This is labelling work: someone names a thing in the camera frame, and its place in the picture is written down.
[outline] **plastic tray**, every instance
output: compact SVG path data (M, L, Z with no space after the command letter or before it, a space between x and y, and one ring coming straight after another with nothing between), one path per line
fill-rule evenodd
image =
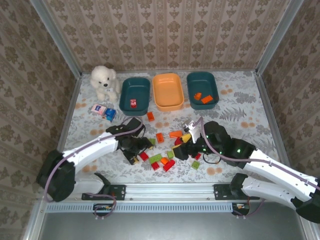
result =
M198 71L188 74L186 77L190 105L195 110L212 109L219 101L218 89L215 77L207 71ZM196 93L202 93L200 100L195 99ZM211 95L213 100L204 104L201 99Z
M132 108L130 100L136 100ZM144 77L131 77L122 84L119 108L127 116L143 116L148 112L150 81Z
M152 80L154 102L159 111L179 110L185 101L180 77L175 73L158 74Z

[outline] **orange tray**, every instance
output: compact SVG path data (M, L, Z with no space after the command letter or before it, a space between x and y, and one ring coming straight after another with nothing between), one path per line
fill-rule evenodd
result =
M152 80L155 105L161 112L182 108L185 101L180 77L175 73L158 74Z

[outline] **teal bin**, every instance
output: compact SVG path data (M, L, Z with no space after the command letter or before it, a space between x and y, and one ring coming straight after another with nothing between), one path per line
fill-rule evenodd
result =
M195 110L213 109L219 101L219 94L215 77L207 71L197 71L188 74L186 77L190 105ZM201 93L200 100L195 99L195 94ZM212 101L204 104L201 99L211 95Z
M150 81L144 77L131 77L122 84L119 108L127 116L143 116L148 112ZM135 100L136 107L131 106Z

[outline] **stuffed animal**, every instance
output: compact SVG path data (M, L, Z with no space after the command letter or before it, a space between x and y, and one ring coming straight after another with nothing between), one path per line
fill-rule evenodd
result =
M104 101L106 95L109 101L115 103L121 92L120 81L116 77L116 71L105 66L96 66L91 72L90 84L95 89L99 101Z

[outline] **gray floor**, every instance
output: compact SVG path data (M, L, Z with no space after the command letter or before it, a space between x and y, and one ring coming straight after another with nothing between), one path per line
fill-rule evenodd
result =
M267 203L259 213L237 219L230 213L49 213L41 240L305 240L288 207Z

